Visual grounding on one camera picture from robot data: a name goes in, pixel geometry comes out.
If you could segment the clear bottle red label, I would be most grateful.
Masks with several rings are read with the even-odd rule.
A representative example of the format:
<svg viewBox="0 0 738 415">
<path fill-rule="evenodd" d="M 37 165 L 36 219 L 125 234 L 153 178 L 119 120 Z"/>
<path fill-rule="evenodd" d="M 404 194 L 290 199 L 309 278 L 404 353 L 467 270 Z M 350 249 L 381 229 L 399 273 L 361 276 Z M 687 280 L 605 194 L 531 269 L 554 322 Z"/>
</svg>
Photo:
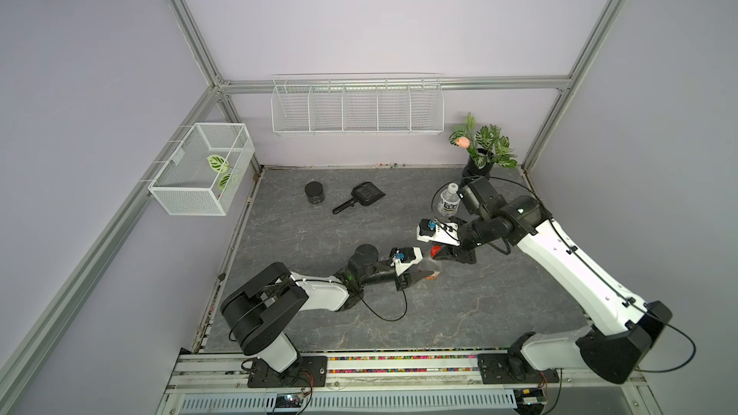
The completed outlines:
<svg viewBox="0 0 738 415">
<path fill-rule="evenodd" d="M 442 272 L 442 266 L 434 259 L 423 259 L 417 265 L 416 275 L 422 280 L 434 280 Z"/>
</svg>

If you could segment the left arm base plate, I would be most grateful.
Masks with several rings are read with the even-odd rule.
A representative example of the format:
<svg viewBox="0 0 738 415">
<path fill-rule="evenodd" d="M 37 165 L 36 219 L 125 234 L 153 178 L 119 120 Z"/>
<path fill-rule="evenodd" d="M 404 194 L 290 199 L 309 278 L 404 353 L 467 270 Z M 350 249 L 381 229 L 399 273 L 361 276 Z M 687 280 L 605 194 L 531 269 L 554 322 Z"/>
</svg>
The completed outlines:
<svg viewBox="0 0 738 415">
<path fill-rule="evenodd" d="M 249 372 L 249 388 L 319 388 L 326 385 L 328 359 L 324 355 L 299 357 L 286 370 L 277 372 L 263 359 L 256 359 Z"/>
</svg>

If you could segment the red bottle cap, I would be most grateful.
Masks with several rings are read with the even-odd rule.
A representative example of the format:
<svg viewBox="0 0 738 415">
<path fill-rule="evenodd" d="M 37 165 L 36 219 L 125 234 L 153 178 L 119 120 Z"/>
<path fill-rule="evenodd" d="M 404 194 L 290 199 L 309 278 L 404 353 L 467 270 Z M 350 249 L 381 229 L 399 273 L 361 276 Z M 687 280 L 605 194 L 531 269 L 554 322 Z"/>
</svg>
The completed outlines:
<svg viewBox="0 0 738 415">
<path fill-rule="evenodd" d="M 432 247 L 432 250 L 430 251 L 430 257 L 434 259 L 442 250 L 442 247 L 440 245 L 436 245 Z"/>
</svg>

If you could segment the black vase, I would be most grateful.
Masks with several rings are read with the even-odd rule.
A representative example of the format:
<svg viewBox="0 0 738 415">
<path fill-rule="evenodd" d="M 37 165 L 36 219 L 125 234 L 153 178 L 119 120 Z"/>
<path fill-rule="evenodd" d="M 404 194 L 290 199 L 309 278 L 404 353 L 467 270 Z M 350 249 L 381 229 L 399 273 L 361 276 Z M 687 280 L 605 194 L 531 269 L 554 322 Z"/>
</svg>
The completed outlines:
<svg viewBox="0 0 738 415">
<path fill-rule="evenodd" d="M 493 166 L 493 163 L 486 163 L 484 166 L 479 167 L 476 161 L 472 157 L 469 157 L 465 167 L 462 169 L 460 185 L 467 186 L 467 184 L 472 183 L 478 178 L 488 177 Z"/>
</svg>

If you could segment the black round jar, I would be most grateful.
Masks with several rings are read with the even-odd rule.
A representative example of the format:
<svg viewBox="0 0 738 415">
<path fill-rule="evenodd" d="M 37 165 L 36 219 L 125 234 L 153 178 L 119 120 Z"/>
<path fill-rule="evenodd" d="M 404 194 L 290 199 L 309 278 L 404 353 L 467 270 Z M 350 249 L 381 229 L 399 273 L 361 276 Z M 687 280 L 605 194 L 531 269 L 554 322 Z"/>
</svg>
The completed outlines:
<svg viewBox="0 0 738 415">
<path fill-rule="evenodd" d="M 319 205 L 325 201 L 323 184 L 312 181 L 305 185 L 304 190 L 307 196 L 307 201 L 311 203 L 311 205 Z"/>
</svg>

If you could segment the black scoop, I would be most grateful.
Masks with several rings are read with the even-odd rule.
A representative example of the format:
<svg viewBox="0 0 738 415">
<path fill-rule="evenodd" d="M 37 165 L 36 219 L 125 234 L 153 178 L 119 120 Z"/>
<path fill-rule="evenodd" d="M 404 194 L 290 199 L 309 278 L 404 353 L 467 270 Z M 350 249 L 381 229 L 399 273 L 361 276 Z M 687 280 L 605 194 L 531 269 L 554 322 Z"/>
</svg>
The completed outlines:
<svg viewBox="0 0 738 415">
<path fill-rule="evenodd" d="M 332 210 L 332 213 L 341 213 L 342 211 L 353 207 L 355 204 L 368 207 L 384 198 L 384 196 L 386 196 L 386 194 L 380 190 L 376 184 L 373 184 L 372 182 L 364 182 L 355 186 L 351 191 L 351 198 L 338 207 L 335 207 Z"/>
</svg>

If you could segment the aluminium front rail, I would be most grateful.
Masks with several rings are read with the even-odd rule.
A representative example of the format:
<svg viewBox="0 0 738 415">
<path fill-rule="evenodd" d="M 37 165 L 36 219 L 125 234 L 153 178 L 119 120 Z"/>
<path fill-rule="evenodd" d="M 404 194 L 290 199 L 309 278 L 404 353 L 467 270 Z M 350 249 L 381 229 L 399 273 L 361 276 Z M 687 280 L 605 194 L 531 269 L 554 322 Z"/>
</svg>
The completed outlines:
<svg viewBox="0 0 738 415">
<path fill-rule="evenodd" d="M 659 414 L 647 380 L 608 383 L 588 370 L 522 380 L 486 349 L 305 353 L 284 380 L 239 354 L 182 355 L 159 414 Z"/>
</svg>

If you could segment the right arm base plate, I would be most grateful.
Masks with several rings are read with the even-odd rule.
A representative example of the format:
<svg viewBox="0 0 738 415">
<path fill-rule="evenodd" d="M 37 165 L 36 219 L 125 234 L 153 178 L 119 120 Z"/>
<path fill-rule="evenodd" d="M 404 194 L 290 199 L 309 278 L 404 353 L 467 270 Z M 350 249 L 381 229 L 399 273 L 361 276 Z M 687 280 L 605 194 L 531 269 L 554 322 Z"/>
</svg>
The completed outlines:
<svg viewBox="0 0 738 415">
<path fill-rule="evenodd" d="M 539 371 L 526 361 L 508 353 L 486 353 L 477 356 L 483 384 L 530 384 L 542 386 L 559 383 L 559 372 L 553 369 Z"/>
</svg>

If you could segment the artificial green plant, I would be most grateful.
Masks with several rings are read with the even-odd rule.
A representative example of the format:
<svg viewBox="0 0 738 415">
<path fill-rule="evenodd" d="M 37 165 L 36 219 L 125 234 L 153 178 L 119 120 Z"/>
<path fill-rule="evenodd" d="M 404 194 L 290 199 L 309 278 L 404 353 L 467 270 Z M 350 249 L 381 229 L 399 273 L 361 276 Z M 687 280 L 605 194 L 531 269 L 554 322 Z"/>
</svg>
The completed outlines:
<svg viewBox="0 0 738 415">
<path fill-rule="evenodd" d="M 449 142 L 466 150 L 472 165 L 478 170 L 491 169 L 495 165 L 502 168 L 518 165 L 517 155 L 502 128 L 493 124 L 478 127 L 473 113 L 467 113 L 463 123 L 455 125 Z"/>
</svg>

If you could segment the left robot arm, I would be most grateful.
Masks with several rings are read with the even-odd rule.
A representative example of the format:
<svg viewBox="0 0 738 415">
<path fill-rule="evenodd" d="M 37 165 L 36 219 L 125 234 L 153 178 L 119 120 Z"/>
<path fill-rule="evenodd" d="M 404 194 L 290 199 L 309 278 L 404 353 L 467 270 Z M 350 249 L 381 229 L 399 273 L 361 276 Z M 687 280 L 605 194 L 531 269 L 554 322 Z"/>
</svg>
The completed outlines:
<svg viewBox="0 0 738 415">
<path fill-rule="evenodd" d="M 419 247 L 394 248 L 386 259 L 378 249 L 362 244 L 336 274 L 315 277 L 274 262 L 231 293 L 220 306 L 229 327 L 228 338 L 250 359 L 282 374 L 300 360 L 286 335 L 290 322 L 302 311 L 346 311 L 364 303 L 365 288 L 393 284 L 405 292 L 440 273 L 440 267 Z"/>
</svg>

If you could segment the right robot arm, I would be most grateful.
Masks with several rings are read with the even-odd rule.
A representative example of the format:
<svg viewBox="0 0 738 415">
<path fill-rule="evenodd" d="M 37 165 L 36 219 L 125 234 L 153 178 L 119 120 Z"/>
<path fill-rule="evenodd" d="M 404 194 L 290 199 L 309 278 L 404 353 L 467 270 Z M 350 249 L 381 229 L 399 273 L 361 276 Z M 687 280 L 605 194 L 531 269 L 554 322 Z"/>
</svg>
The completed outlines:
<svg viewBox="0 0 738 415">
<path fill-rule="evenodd" d="M 501 240 L 542 266 L 582 307 L 588 324 L 570 332 L 520 336 L 507 350 L 505 370 L 513 380 L 546 370 L 588 369 L 622 384 L 653 349 L 673 318 L 661 301 L 646 302 L 567 236 L 532 192 L 507 201 L 480 177 L 461 188 L 444 186 L 440 209 L 464 205 L 474 220 L 453 218 L 419 226 L 419 237 L 440 246 L 436 257 L 473 264 L 476 251 Z"/>
</svg>

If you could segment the green leaf in basket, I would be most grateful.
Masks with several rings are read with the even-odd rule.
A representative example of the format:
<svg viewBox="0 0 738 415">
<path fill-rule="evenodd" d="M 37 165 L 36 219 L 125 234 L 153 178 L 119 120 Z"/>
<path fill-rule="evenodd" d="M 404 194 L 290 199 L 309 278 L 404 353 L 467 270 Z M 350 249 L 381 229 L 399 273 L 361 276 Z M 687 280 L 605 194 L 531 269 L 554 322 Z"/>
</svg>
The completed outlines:
<svg viewBox="0 0 738 415">
<path fill-rule="evenodd" d="M 219 155 L 210 155 L 207 157 L 207 161 L 211 170 L 217 174 L 225 174 L 230 169 L 230 163 Z"/>
</svg>

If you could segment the clear bottle white label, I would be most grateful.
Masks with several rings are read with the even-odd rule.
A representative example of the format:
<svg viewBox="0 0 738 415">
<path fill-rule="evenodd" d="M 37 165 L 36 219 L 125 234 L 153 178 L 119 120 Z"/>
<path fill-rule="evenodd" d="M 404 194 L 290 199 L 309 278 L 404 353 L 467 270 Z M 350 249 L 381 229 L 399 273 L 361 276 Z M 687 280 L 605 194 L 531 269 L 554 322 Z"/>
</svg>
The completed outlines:
<svg viewBox="0 0 738 415">
<path fill-rule="evenodd" d="M 459 192 L 449 192 L 449 184 L 440 193 L 439 201 L 437 203 L 437 211 L 444 218 L 451 218 L 457 214 L 459 210 L 460 197 Z"/>
</svg>

